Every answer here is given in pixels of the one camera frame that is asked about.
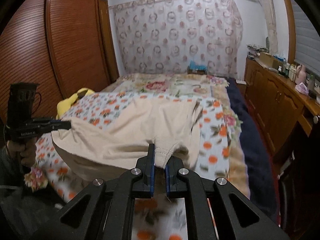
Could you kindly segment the person's left hand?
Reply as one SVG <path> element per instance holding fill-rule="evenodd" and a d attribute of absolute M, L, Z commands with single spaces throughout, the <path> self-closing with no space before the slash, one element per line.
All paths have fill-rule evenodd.
<path fill-rule="evenodd" d="M 7 141 L 7 155 L 19 167 L 31 168 L 35 164 L 36 158 L 36 141 L 37 138 L 32 138 L 24 144 L 19 144 L 14 141 Z"/>

